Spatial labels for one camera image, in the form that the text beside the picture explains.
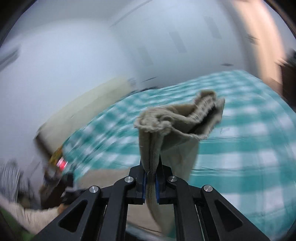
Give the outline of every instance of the metal screw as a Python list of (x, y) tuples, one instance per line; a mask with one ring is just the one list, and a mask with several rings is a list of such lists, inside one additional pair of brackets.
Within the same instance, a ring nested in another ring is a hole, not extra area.
[(133, 182), (133, 177), (126, 177), (124, 180), (125, 180), (127, 183), (131, 183), (131, 182)]
[(170, 182), (174, 183), (175, 181), (178, 180), (178, 178), (177, 178), (176, 176), (169, 176), (169, 177), (168, 177), (168, 180), (169, 180)]
[(210, 185), (205, 185), (205, 186), (204, 186), (204, 190), (205, 190), (206, 192), (211, 192), (211, 191), (213, 191), (213, 187), (210, 186)]
[(98, 190), (99, 190), (99, 188), (98, 188), (97, 186), (91, 186), (91, 187), (89, 188), (89, 191), (90, 191), (91, 193), (96, 193)]

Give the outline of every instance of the beige towel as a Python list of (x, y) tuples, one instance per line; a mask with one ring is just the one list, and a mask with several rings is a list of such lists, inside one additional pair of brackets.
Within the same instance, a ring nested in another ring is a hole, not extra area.
[(192, 104), (148, 108), (135, 121), (139, 129), (141, 161), (147, 173), (146, 203), (164, 234), (174, 222), (173, 205), (158, 205), (155, 195), (155, 172), (161, 156), (174, 175), (187, 180), (197, 159), (198, 142), (222, 118), (224, 99), (214, 91), (201, 91)]

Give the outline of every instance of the red object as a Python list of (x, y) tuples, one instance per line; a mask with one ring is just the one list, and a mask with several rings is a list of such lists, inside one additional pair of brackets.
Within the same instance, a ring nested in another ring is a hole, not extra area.
[(57, 162), (57, 167), (63, 171), (67, 165), (67, 161), (65, 161), (65, 159), (63, 157), (60, 158), (60, 160)]

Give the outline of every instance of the teal checkered blanket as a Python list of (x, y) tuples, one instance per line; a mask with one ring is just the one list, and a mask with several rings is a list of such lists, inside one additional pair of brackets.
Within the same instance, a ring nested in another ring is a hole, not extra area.
[(221, 123), (200, 142), (189, 184), (212, 185), (269, 238), (279, 238), (296, 219), (296, 114), (244, 71), (139, 92), (113, 104), (65, 141), (65, 171), (78, 179), (90, 169), (138, 165), (135, 118), (150, 106), (190, 102), (203, 89), (226, 102)]

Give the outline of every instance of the beige sleeve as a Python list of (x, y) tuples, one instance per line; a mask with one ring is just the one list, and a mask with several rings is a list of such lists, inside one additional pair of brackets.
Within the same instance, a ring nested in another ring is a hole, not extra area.
[(0, 206), (8, 211), (14, 219), (32, 234), (39, 233), (58, 216), (58, 208), (46, 210), (24, 209), (20, 204), (9, 202), (0, 195)]

